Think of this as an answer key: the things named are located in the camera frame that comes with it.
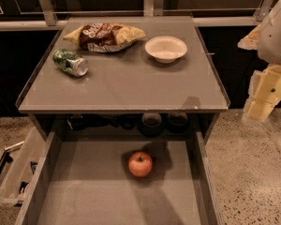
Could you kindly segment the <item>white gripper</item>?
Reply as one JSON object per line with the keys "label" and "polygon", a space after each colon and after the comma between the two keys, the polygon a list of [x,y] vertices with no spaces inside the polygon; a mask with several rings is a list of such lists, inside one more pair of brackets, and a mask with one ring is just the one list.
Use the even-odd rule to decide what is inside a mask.
{"label": "white gripper", "polygon": [[249,51],[258,49],[259,58],[271,63],[263,71],[253,72],[244,105],[245,119],[264,121],[281,101],[281,0],[237,46]]}

